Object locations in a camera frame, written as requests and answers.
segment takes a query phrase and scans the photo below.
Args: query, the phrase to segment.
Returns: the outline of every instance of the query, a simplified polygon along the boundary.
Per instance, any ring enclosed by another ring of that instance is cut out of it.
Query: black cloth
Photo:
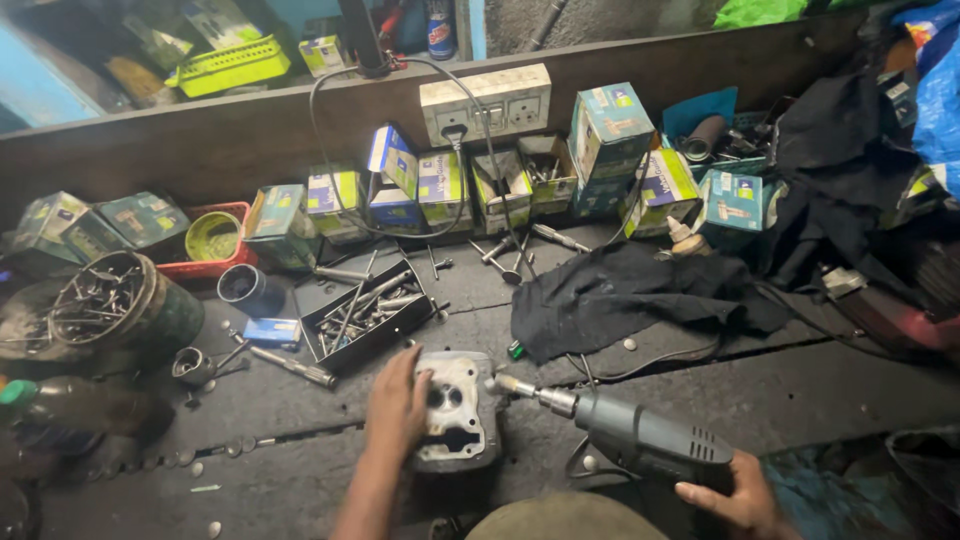
[[[593,353],[665,320],[713,320],[731,332],[769,334],[790,319],[761,296],[739,258],[653,259],[621,242],[582,254],[514,292],[510,329],[538,365],[564,353]]]
[[[852,266],[906,300],[916,295],[870,252],[920,164],[882,132],[892,114],[876,73],[821,79],[778,122],[775,164],[789,184],[761,235],[760,273],[787,290],[819,284],[822,260]]]

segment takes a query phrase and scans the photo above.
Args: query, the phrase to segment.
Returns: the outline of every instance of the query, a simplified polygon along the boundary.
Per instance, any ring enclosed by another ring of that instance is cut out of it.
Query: brown bottle
[[[159,436],[174,419],[174,409],[154,396],[69,376],[12,380],[0,392],[0,405],[16,407],[35,424],[140,439]]]

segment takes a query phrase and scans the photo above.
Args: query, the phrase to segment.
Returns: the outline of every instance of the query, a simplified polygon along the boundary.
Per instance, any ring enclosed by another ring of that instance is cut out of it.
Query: blue wall
[[[0,19],[0,106],[31,128],[104,114],[8,25]]]

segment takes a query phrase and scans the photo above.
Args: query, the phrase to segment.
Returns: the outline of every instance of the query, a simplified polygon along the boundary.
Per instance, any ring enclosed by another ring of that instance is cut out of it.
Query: green bottle cap
[[[36,383],[30,380],[11,380],[0,392],[0,405],[23,406],[36,395]]]

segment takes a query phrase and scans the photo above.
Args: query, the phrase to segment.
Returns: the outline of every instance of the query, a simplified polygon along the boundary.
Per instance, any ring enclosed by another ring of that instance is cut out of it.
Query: workbench
[[[596,247],[614,231],[612,226],[588,225],[564,233]],[[493,245],[479,243],[487,249]],[[531,237],[528,249],[536,254],[538,272],[574,255],[539,237]],[[389,264],[388,255],[380,254],[373,272]],[[486,353],[503,364],[506,373],[537,384],[575,386],[585,381],[563,358],[539,368],[528,359],[509,360],[514,288],[498,271],[484,266],[468,244],[434,248],[436,260],[455,261],[453,268],[440,271],[439,281],[434,281],[426,250],[399,255],[415,267],[429,296],[440,304],[450,302],[444,324],[429,321],[409,335],[423,343],[425,351]],[[513,265],[515,256],[512,252],[499,261]],[[339,267],[362,270],[367,261],[361,255]],[[317,289],[332,300],[348,286]],[[202,297],[206,319],[194,345],[216,360],[235,347],[220,330],[221,321],[240,329],[246,316],[211,295]],[[800,296],[789,300],[825,329],[853,335],[855,328],[833,307],[816,306]],[[295,315],[292,304],[288,298],[281,317]],[[633,339],[636,351],[616,343],[591,355],[593,370],[621,373],[655,356],[707,345],[714,336],[658,323]],[[859,341],[869,345],[867,339]],[[378,357],[358,360],[333,392],[253,357],[249,372],[217,380],[208,394],[199,392],[202,405],[195,410],[183,406],[186,395],[181,389],[162,384],[161,393],[176,404],[174,425],[142,453],[130,441],[111,437],[62,482],[42,489],[40,538],[196,538],[204,537],[213,521],[223,524],[221,538],[326,538],[363,450],[373,379],[397,351],[399,344]],[[313,361],[305,348],[296,357]],[[169,379],[165,373],[144,377],[160,381],[164,376]],[[711,361],[658,362],[633,379],[603,386],[618,397],[697,419],[755,454],[956,420],[958,389],[960,380],[940,370],[853,351],[796,320],[766,339],[735,339]],[[553,490],[585,487],[564,476],[564,463],[583,437],[571,422],[527,401],[510,403],[499,419],[502,458],[456,479],[407,475],[396,513],[399,525],[414,527],[433,517],[481,512]],[[244,437],[255,437],[261,445],[233,458],[224,453],[227,442]],[[161,456],[164,461],[177,459],[178,453],[195,453],[204,464],[203,475],[194,479],[188,467],[157,463]],[[114,469],[105,473],[111,464]],[[220,488],[190,491],[209,485]],[[683,535],[682,528],[671,531],[671,537]]]

